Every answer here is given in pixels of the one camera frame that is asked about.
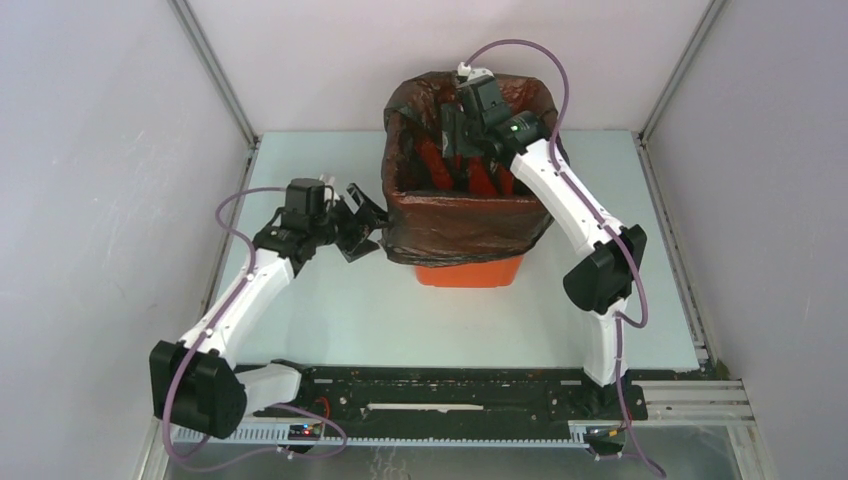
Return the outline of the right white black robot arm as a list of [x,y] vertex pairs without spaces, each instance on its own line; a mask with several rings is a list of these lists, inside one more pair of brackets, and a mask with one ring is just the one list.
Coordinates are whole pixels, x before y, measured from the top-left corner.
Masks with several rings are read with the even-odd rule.
[[605,210],[567,165],[549,128],[531,111],[515,113],[495,76],[473,69],[459,76],[458,102],[442,109],[444,156],[482,156],[507,169],[541,201],[577,257],[563,288],[588,321],[581,392],[585,411],[606,418],[622,403],[614,384],[624,372],[622,327],[632,294],[645,304],[639,266],[647,244],[637,224]]

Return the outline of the black plastic trash bag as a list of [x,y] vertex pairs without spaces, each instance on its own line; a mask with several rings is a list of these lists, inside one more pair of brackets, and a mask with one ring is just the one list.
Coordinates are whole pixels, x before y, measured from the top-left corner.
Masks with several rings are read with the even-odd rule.
[[457,103],[450,71],[407,79],[383,110],[382,193],[389,261],[446,267],[521,256],[554,220],[506,168],[483,157],[442,156],[441,108]]

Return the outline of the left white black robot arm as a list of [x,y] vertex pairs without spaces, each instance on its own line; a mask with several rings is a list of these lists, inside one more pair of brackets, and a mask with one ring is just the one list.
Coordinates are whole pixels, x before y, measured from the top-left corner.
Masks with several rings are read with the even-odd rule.
[[339,194],[326,177],[296,178],[280,188],[284,200],[244,241],[243,266],[225,292],[176,342],[160,341],[149,355],[155,416],[209,437],[225,439],[242,419],[279,404],[304,416],[316,403],[315,388],[300,368],[272,362],[238,372],[235,356],[272,301],[289,286],[317,250],[334,246],[348,262],[376,250],[374,231],[388,213],[351,183]]

